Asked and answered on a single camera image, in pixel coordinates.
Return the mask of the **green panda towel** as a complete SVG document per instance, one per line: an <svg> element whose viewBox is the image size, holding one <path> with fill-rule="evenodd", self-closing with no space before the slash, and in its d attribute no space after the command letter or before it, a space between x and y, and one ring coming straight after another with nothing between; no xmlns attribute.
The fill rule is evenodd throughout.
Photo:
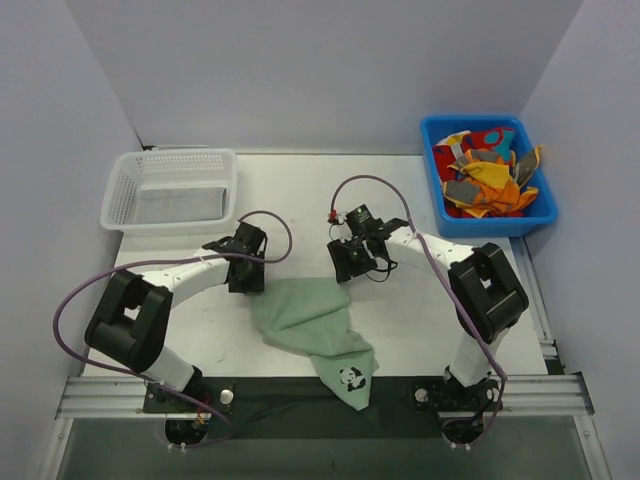
<svg viewBox="0 0 640 480"><path fill-rule="evenodd" d="M348 291L330 278L277 280L251 302L263 342L307 357L324 386L356 411L369 407L379 364L373 346L352 329Z"/></svg>

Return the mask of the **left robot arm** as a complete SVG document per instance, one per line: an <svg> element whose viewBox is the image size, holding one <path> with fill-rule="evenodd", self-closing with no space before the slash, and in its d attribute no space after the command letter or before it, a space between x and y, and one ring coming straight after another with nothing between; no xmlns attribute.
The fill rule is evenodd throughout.
<svg viewBox="0 0 640 480"><path fill-rule="evenodd" d="M86 328L85 343L175 391L197 394L202 372L165 346L171 310L210 288L261 293L266 233L242 222L232 236L205 244L187 263L137 274L114 273Z"/></svg>

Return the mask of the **grey panda towel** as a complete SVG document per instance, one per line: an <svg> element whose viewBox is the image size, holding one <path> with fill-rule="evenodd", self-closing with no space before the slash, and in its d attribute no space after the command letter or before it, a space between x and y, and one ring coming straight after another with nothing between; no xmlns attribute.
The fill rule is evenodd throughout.
<svg viewBox="0 0 640 480"><path fill-rule="evenodd" d="M227 189L220 186L155 188L139 195L136 224L219 220L225 215Z"/></svg>

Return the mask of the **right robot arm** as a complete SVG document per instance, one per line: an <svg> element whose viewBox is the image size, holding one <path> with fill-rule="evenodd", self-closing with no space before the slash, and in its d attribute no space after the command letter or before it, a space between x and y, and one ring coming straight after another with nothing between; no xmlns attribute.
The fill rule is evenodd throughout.
<svg viewBox="0 0 640 480"><path fill-rule="evenodd" d="M404 264L432 273L453 302L464 330L446 372L463 389L491 373L505 375L498 347L529 307L529 299L503 249L457 244L413 229L394 218L348 224L350 237L327 244L338 283L373 271L389 273Z"/></svg>

